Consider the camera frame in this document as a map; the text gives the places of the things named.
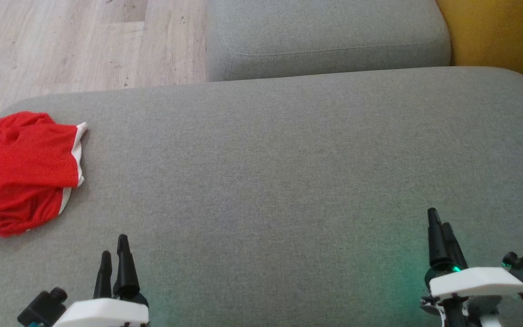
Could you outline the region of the yellow upholstered furniture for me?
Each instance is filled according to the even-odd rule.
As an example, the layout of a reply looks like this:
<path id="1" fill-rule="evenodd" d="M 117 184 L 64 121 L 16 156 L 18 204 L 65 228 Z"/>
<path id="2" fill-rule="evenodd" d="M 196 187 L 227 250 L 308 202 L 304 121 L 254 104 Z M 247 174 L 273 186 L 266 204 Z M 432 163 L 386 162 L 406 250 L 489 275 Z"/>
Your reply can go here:
<path id="1" fill-rule="evenodd" d="M 448 26 L 455 66 L 523 74 L 523 0 L 436 0 Z"/>

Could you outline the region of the small grey sofa cushion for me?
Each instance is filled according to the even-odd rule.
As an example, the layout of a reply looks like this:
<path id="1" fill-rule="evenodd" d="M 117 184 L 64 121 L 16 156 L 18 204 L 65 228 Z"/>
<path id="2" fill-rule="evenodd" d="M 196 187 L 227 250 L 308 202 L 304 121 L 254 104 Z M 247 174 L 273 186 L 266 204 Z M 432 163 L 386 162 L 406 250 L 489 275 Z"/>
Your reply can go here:
<path id="1" fill-rule="evenodd" d="M 436 0 L 209 0 L 210 81 L 448 66 Z"/>

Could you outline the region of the large grey sofa seat cushion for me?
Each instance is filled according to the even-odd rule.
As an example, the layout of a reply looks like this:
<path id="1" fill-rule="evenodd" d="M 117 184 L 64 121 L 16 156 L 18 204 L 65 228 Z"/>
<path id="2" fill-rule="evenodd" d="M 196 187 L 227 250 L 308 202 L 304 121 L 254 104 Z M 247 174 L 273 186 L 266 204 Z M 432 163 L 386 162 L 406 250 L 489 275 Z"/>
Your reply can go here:
<path id="1" fill-rule="evenodd" d="M 523 75 L 442 67 L 57 94 L 87 122 L 60 217 L 0 238 L 0 327 L 91 298 L 126 234 L 155 327 L 439 327 L 427 209 L 470 266 L 523 254 Z"/>

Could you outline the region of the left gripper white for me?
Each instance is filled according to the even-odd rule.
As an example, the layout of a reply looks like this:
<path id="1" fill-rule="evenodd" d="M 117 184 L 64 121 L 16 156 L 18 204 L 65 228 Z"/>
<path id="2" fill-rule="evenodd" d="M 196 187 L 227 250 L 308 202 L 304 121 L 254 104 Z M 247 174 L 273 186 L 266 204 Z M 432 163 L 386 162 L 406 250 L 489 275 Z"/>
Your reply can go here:
<path id="1" fill-rule="evenodd" d="M 149 327 L 148 301 L 140 293 L 128 236 L 121 234 L 117 246 L 118 273 L 111 286 L 112 259 L 103 251 L 93 299 L 74 302 L 53 327 Z"/>

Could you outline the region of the red jersey with grey print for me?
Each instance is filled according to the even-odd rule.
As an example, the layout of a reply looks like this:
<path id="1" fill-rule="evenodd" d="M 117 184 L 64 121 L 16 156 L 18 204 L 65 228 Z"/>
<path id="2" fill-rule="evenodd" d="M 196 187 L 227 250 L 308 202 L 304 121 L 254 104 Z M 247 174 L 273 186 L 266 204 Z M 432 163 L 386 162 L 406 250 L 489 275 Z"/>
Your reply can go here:
<path id="1" fill-rule="evenodd" d="M 0 149 L 0 236 L 52 221 L 78 184 L 78 162 L 70 147 Z"/>

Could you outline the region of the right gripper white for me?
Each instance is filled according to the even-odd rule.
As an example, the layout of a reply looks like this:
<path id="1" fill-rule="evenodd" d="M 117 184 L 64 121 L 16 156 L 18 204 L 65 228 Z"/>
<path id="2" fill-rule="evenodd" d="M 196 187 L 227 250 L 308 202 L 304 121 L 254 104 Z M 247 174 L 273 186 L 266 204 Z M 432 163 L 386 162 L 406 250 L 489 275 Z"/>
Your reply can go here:
<path id="1" fill-rule="evenodd" d="M 503 327 L 498 305 L 503 297 L 523 300 L 523 282 L 504 268 L 469 268 L 450 223 L 442 223 L 436 208 L 429 208 L 428 252 L 431 267 L 454 263 L 461 272 L 429 282 L 429 295 L 420 307 L 441 319 L 441 327 Z"/>

